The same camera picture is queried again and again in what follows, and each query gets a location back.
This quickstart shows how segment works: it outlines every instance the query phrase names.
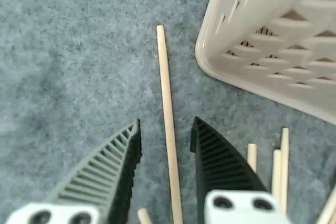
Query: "carpet floor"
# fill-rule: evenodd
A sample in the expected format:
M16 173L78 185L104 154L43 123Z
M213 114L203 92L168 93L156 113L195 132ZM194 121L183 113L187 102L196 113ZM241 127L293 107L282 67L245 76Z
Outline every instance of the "carpet floor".
M190 129L198 115L242 155L272 151L290 128L288 214L313 224L333 187L336 127L208 77L194 46L208 0L0 0L0 222L43 200L93 148L141 120L143 156L129 223L146 207L172 223L156 25L164 24L186 224L196 222Z

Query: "white laundry basket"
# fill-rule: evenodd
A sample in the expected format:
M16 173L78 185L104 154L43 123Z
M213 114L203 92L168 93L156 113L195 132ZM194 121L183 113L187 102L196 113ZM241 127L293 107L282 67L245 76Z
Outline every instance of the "white laundry basket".
M195 53L208 75L336 124L336 0L210 0Z

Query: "wooden dowel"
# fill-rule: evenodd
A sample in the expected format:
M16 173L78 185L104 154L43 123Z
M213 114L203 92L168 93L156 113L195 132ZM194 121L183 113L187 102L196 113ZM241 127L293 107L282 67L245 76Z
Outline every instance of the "wooden dowel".
M289 129L282 129L281 137L281 195L280 208L287 213L287 191L288 191L288 166L289 166Z
M336 224L336 209L334 210L334 213L329 221L329 224Z
M252 170L257 172L257 145L248 144L247 145L247 163L252 168Z
M273 151L272 195L280 204L281 195L281 150Z
M149 217L148 212L145 208L139 209L138 218L140 224L152 224L151 218Z
M329 224L336 210L336 185L334 186L316 224Z
M166 146L168 156L168 170L170 181L170 192L172 198L173 223L182 224L182 206L180 194L180 182L178 179L177 155L175 144L174 120L172 97L169 81L169 66L164 29L162 25L157 26L157 43L159 52L161 91L163 102L163 117L166 134Z

